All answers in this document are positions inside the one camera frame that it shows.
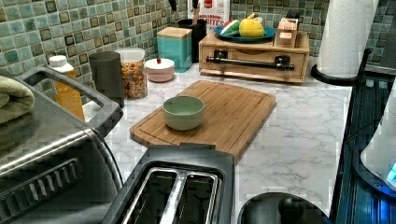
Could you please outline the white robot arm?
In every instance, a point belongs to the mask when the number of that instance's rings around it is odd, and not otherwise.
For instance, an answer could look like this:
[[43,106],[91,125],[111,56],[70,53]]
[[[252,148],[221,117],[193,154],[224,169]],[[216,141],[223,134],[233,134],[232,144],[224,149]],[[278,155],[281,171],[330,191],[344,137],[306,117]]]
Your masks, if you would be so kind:
[[396,188],[396,89],[392,85],[384,115],[368,146],[361,153],[361,161],[370,173]]

